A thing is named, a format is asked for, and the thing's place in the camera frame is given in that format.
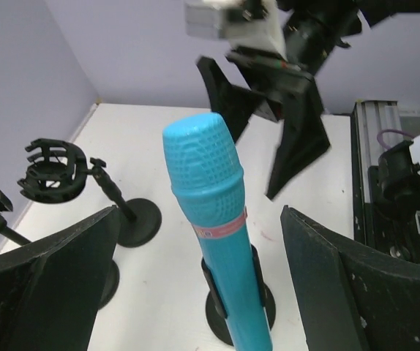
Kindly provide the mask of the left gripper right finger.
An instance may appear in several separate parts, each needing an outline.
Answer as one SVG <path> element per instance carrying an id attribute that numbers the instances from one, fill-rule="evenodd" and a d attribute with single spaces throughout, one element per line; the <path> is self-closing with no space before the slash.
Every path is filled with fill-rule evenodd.
<path id="1" fill-rule="evenodd" d="M 309 350 L 420 350 L 420 265 L 285 206 L 280 217 Z"/>

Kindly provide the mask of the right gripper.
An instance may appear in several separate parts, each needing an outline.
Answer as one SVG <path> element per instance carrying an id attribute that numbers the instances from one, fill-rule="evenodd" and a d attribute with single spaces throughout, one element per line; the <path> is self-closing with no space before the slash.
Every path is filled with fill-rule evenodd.
<path id="1" fill-rule="evenodd" d="M 266 190 L 273 200 L 330 147 L 315 78 L 282 58 L 252 49 L 230 50 L 226 59 L 238 67 L 248 88 L 232 84 L 213 58 L 201 56 L 197 68 L 211 112 L 223 117 L 233 142 L 238 142 L 254 113 L 270 121 L 284 120 Z"/>

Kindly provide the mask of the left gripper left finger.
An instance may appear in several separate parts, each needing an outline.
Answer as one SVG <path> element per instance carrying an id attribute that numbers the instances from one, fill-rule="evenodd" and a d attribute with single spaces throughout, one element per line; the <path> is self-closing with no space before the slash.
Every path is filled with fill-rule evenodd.
<path id="1" fill-rule="evenodd" d="M 107 207 L 0 254 L 0 350 L 87 350 L 119 217 Z"/>

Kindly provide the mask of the teal microphone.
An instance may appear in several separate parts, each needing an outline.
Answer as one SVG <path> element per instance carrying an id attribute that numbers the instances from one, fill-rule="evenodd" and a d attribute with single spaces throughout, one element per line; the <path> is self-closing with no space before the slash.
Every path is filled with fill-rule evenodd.
<path id="1" fill-rule="evenodd" d="M 244 170 L 218 113 L 201 113 L 163 129 L 171 190 L 190 222 L 209 267 L 229 272 L 252 253 Z"/>

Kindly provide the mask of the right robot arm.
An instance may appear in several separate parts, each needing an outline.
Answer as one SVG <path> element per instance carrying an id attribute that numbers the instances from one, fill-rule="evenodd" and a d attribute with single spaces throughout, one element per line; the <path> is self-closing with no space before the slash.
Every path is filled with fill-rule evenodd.
<path id="1" fill-rule="evenodd" d="M 266 196 L 285 185 L 327 152 L 329 139 L 315 76 L 335 48 L 362 26 L 376 26 L 403 13 L 420 13 L 420 1 L 187 1 L 186 31 L 191 37 L 225 40 L 227 60 L 246 86 L 232 84 L 217 62 L 201 56 L 197 67 L 210 108 L 238 140 L 258 115 L 282 122 Z"/>

